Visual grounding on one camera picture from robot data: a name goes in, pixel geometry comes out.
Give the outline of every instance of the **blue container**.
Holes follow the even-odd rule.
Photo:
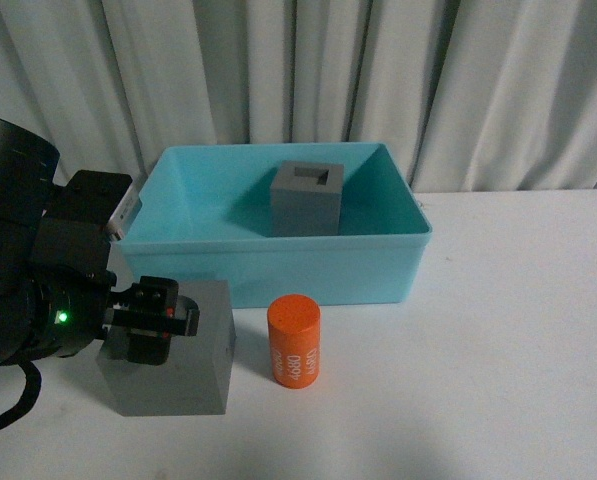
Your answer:
[[[344,164],[338,236],[272,236],[269,187],[286,160]],[[400,302],[432,230],[378,143],[172,147],[140,197],[120,242],[134,275],[226,279],[235,308],[287,293],[321,305]]]

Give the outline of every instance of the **curtain fold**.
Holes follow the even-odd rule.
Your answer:
[[[419,192],[597,188],[597,0],[0,0],[0,117],[58,183],[379,141]]]
[[[463,2],[420,191],[597,185],[597,1]]]

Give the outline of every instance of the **white table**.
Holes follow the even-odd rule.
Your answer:
[[[409,299],[323,308],[322,372],[271,380],[265,310],[236,310],[227,414],[123,418],[94,362],[37,362],[0,479],[597,479],[597,191],[418,195]],[[0,368],[0,413],[23,387]]]

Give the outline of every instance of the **orange can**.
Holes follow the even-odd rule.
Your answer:
[[[274,378],[304,388],[320,373],[320,307],[305,295],[277,298],[267,310]]]

